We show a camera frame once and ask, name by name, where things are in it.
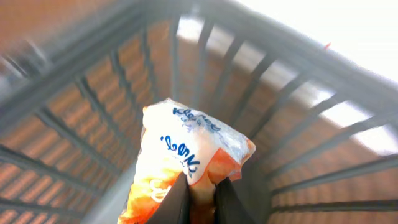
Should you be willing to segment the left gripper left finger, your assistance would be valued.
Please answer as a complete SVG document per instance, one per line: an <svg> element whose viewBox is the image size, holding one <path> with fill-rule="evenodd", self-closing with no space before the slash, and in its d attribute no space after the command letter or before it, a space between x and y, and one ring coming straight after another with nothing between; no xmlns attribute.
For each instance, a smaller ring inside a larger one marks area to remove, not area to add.
<svg viewBox="0 0 398 224"><path fill-rule="evenodd" d="M190 224L190 192L181 173L146 224Z"/></svg>

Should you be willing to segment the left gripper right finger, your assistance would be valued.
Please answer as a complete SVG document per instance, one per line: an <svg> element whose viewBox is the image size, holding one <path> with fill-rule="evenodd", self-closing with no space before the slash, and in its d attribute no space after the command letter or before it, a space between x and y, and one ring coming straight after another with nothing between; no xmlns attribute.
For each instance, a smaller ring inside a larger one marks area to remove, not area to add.
<svg viewBox="0 0 398 224"><path fill-rule="evenodd" d="M255 224L227 177L216 186L215 224Z"/></svg>

